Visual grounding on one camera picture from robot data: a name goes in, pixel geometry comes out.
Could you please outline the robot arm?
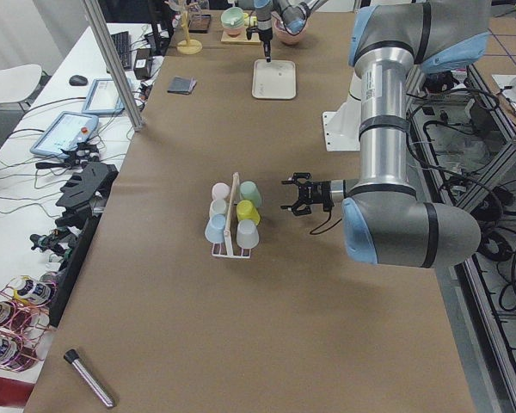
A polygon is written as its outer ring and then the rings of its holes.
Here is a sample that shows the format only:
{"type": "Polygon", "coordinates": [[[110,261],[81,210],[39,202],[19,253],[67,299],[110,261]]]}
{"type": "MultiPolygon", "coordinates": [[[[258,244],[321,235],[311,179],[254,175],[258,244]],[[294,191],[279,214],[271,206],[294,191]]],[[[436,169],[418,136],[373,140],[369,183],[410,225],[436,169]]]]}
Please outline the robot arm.
{"type": "Polygon", "coordinates": [[[372,5],[356,15],[348,63],[361,81],[360,177],[308,182],[295,175],[296,215],[341,203],[348,255],[357,262],[446,268],[476,252],[481,231],[466,211],[420,202],[408,183],[405,82],[413,66],[426,74],[476,62],[488,43],[488,1],[372,5]]]}
{"type": "MultiPolygon", "coordinates": [[[[300,35],[312,12],[322,5],[320,1],[301,1],[292,4],[290,1],[254,1],[253,7],[256,23],[246,29],[249,40],[252,34],[258,34],[263,47],[266,67],[273,66],[271,42],[275,22],[280,22],[283,30],[292,38],[300,35]]],[[[294,173],[283,185],[293,184],[298,188],[298,198],[291,205],[281,206],[295,216],[311,214],[311,205],[321,204],[325,212],[330,212],[333,202],[330,199],[328,182],[313,182],[309,173],[294,173]]]]}

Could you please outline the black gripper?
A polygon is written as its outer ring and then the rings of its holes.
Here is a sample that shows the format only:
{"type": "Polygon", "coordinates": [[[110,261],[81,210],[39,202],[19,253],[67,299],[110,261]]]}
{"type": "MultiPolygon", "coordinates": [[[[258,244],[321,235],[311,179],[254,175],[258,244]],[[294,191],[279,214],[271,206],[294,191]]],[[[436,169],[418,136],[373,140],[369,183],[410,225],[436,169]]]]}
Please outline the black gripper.
{"type": "Polygon", "coordinates": [[[295,185],[298,198],[293,205],[282,205],[280,208],[294,215],[311,214],[311,205],[321,205],[326,213],[332,211],[331,182],[312,181],[311,173],[295,172],[292,178],[281,181],[282,185],[295,185]]]}

